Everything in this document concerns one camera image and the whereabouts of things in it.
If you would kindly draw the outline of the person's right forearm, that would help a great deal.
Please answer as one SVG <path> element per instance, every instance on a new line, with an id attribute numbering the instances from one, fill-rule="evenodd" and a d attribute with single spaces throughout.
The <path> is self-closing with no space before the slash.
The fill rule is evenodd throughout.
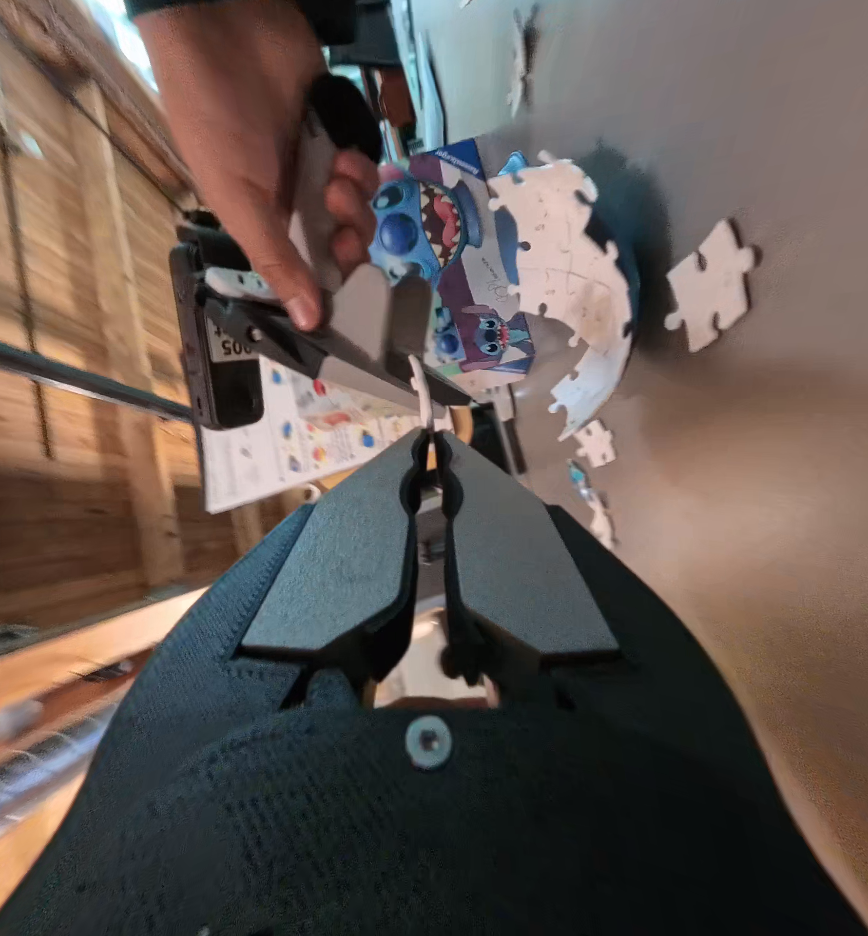
<path id="1" fill-rule="evenodd" d="M 136 20 L 160 11 L 235 5 L 238 1 L 125 1 L 130 19 Z M 322 45 L 346 44 L 355 38 L 356 2 L 354 1 L 255 1 L 265 8 L 284 6 L 300 13 Z"/>

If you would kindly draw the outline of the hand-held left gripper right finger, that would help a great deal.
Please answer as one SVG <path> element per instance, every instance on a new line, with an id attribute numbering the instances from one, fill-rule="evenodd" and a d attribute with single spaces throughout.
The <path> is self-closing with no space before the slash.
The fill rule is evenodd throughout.
<path id="1" fill-rule="evenodd" d="M 526 688 L 558 667 L 615 660 L 620 647 L 545 504 L 446 431 L 441 662 L 468 684 Z"/>

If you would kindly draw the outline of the joined white puzzle pieces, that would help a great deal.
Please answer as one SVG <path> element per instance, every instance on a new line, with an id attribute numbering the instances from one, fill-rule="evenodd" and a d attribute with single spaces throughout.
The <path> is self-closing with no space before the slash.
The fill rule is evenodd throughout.
<path id="1" fill-rule="evenodd" d="M 675 308 L 665 317 L 665 329 L 684 330 L 692 354 L 711 345 L 749 312 L 746 278 L 755 266 L 755 249 L 741 243 L 732 220 L 718 221 L 667 275 Z"/>

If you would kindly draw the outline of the printed instruction sheet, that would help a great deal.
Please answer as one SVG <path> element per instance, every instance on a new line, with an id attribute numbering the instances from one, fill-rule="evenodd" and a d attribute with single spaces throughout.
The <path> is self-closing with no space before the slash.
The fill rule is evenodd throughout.
<path id="1" fill-rule="evenodd" d="M 405 410 L 258 360 L 264 412 L 235 429 L 197 429 L 204 508 L 219 514 L 357 469 L 423 426 Z"/>

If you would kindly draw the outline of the assembled curved puzzle section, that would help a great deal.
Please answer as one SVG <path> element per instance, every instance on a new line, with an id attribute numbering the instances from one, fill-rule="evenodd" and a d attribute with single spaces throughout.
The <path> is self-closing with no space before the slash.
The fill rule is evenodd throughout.
<path id="1" fill-rule="evenodd" d="M 637 298 L 614 237 L 589 234 L 599 193 L 572 160 L 541 150 L 536 166 L 489 179 L 488 207 L 515 228 L 517 296 L 522 312 L 569 329 L 582 346 L 576 365 L 551 390 L 548 410 L 566 412 L 563 442 L 592 421 L 617 389 L 633 345 Z"/>

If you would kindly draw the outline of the cartoon printed puzzle box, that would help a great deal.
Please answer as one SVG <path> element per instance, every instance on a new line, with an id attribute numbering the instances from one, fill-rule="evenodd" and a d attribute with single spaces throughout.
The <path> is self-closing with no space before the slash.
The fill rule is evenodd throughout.
<path id="1" fill-rule="evenodd" d="M 472 398 L 524 379 L 536 349 L 511 291 L 517 228 L 489 207 L 475 141 L 382 165 L 380 183 L 369 252 L 393 283 L 419 276 L 431 287 L 424 363 Z"/>

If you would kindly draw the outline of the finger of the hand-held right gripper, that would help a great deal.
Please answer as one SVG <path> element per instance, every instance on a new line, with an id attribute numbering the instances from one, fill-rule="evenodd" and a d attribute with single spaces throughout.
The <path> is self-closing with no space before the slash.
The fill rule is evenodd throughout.
<path id="1" fill-rule="evenodd" d="M 465 406 L 471 398 L 438 370 L 424 363 L 425 335 L 432 311 L 432 290 L 423 278 L 402 278 L 392 287 L 392 376 L 409 390 L 417 358 L 432 401 L 449 407 Z"/>
<path id="2" fill-rule="evenodd" d="M 412 388 L 411 275 L 393 283 L 362 265 L 329 298 L 328 314 L 318 336 L 326 352 L 318 380 L 351 390 Z"/>

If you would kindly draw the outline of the black metal pole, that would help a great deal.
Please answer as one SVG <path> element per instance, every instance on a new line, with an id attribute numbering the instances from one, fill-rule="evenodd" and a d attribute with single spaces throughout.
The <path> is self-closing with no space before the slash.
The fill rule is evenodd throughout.
<path id="1" fill-rule="evenodd" d="M 0 342 L 0 371 L 92 400 L 193 424 L 193 411 L 187 405 L 3 342 Z"/>

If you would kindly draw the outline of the person's right hand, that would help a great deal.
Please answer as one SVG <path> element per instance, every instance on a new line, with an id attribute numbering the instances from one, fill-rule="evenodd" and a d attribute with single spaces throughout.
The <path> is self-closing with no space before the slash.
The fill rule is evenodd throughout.
<path id="1" fill-rule="evenodd" d="M 322 45 L 293 9 L 238 4 L 132 19 L 184 162 L 206 205 L 303 332 L 323 295 L 289 238 L 299 137 Z"/>

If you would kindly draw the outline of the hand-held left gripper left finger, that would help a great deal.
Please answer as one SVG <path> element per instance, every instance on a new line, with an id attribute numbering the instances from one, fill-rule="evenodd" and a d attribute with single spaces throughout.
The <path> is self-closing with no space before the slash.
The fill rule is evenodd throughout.
<path id="1" fill-rule="evenodd" d="M 431 433 L 414 429 L 337 484 L 302 531 L 241 655 L 381 683 L 404 656 L 419 571 L 416 514 Z"/>

